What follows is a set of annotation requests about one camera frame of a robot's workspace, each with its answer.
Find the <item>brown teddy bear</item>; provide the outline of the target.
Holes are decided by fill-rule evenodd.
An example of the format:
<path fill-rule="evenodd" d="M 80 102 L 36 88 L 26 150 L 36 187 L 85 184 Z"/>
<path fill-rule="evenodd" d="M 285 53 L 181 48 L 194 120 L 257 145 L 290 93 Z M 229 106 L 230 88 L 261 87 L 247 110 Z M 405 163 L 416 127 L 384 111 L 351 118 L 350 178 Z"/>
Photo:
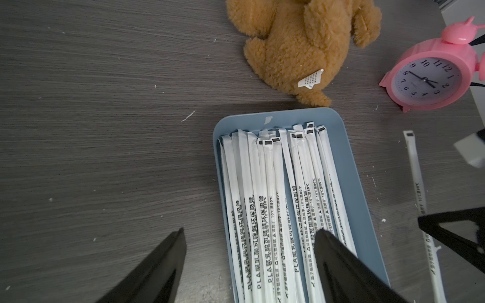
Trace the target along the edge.
<path fill-rule="evenodd" d="M 227 1 L 226 7 L 248 37 L 243 52 L 256 75 L 314 107 L 331 105 L 323 89 L 341 70 L 350 43 L 365 48 L 381 30 L 373 1 Z"/>

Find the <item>blue plastic storage tray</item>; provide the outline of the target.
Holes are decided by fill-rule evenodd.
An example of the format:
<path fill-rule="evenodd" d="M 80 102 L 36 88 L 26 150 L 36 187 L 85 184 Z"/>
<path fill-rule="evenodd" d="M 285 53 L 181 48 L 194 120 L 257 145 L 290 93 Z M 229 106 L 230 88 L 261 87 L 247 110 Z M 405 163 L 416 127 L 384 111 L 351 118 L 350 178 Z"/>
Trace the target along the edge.
<path fill-rule="evenodd" d="M 288 111 L 260 112 L 227 116 L 213 130 L 213 149 L 217 168 L 221 204 L 226 206 L 224 179 L 221 169 L 221 153 L 218 139 L 238 129 L 254 133 L 264 129 L 290 128 L 295 124 L 314 122 L 327 128 L 341 186 L 349 225 L 357 256 L 381 281 L 389 284 L 389 277 L 380 251 L 372 218 L 362 189 L 346 128 L 339 114 L 326 107 L 294 109 Z"/>

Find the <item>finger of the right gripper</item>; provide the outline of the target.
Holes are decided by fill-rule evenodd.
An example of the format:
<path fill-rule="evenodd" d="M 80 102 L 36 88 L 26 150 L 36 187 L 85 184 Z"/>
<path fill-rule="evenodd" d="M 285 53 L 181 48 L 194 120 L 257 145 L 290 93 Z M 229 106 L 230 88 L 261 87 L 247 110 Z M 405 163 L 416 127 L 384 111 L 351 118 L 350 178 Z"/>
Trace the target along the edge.
<path fill-rule="evenodd" d="M 477 225 L 475 242 L 440 226 L 442 223 L 461 221 Z M 484 207 L 420 216 L 418 226 L 484 273 Z"/>

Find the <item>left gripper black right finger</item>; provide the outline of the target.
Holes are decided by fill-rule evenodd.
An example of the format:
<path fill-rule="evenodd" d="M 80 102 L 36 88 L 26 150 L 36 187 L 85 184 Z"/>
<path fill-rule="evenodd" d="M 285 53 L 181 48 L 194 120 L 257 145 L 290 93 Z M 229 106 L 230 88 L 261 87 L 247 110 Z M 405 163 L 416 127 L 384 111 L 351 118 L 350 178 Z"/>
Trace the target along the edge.
<path fill-rule="evenodd" d="M 314 255 L 326 302 L 405 302 L 332 233 L 316 233 Z"/>

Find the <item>pile straw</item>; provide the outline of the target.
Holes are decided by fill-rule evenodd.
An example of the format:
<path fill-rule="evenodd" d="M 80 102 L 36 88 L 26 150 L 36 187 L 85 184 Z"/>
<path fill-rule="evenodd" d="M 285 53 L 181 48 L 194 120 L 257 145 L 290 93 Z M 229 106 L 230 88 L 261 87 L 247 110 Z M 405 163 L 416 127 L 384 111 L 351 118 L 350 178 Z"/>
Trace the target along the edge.
<path fill-rule="evenodd" d="M 403 131 L 403 134 L 410 161 L 418 213 L 419 216 L 425 216 L 427 214 L 426 190 L 424 189 L 421 166 L 419 164 L 416 136 L 412 130 L 405 130 Z M 441 249 L 441 247 L 435 245 L 434 239 L 429 234 L 425 233 L 424 231 L 422 231 L 422 234 L 433 288 L 434 301 L 447 302 L 437 255 L 437 252 Z"/>

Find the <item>pink alarm clock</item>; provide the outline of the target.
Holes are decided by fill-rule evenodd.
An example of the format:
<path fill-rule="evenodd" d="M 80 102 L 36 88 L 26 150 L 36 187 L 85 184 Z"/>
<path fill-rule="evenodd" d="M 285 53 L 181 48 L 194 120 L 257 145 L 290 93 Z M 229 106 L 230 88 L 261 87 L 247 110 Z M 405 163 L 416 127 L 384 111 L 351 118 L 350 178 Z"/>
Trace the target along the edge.
<path fill-rule="evenodd" d="M 403 112 L 428 111 L 448 106 L 466 93 L 479 75 L 484 80 L 484 56 L 474 45 L 483 44 L 476 37 L 484 25 L 473 23 L 474 17 L 447 26 L 440 38 L 430 39 L 408 49 L 379 83 Z"/>

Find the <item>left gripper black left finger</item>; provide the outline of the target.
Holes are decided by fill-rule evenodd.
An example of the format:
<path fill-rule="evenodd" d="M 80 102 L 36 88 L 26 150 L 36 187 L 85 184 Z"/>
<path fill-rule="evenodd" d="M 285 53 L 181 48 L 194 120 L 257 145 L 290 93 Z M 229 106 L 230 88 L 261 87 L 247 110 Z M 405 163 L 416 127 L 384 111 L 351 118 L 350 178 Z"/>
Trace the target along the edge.
<path fill-rule="evenodd" d="M 184 229 L 170 233 L 99 302 L 174 302 L 187 252 Z"/>

